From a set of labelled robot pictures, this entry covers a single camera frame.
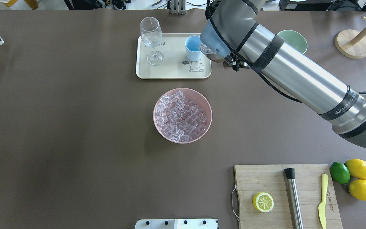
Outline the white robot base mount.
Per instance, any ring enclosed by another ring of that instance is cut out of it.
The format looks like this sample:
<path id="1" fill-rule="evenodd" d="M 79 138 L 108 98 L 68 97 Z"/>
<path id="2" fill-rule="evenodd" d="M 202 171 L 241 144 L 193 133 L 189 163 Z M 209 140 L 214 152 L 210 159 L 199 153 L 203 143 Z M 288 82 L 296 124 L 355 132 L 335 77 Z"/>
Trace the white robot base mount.
<path id="1" fill-rule="evenodd" d="M 217 219 L 141 219 L 135 229 L 218 229 Z"/>

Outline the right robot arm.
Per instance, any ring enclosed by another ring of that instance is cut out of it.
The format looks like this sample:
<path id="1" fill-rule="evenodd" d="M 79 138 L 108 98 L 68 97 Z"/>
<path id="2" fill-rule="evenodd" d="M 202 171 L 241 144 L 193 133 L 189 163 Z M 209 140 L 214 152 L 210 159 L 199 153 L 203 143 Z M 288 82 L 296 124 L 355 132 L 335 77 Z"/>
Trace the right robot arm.
<path id="1" fill-rule="evenodd" d="M 366 94 L 344 84 L 314 61 L 255 21 L 262 0 L 222 0 L 212 8 L 200 40 L 234 71 L 252 69 L 288 98 L 304 103 L 345 140 L 366 148 Z"/>

